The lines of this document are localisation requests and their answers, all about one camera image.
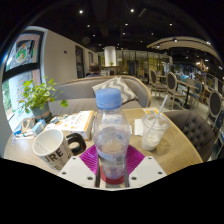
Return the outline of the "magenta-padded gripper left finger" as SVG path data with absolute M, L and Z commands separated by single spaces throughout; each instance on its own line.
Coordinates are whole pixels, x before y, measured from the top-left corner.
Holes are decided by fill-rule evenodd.
M 58 176 L 85 188 L 98 187 L 100 166 L 95 146 L 91 146 L 80 156 L 72 156 Z

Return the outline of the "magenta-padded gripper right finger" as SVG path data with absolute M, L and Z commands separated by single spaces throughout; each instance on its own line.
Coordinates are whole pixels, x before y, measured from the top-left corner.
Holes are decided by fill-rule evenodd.
M 144 156 L 133 146 L 126 154 L 124 181 L 126 188 L 139 188 L 166 176 L 153 156 Z

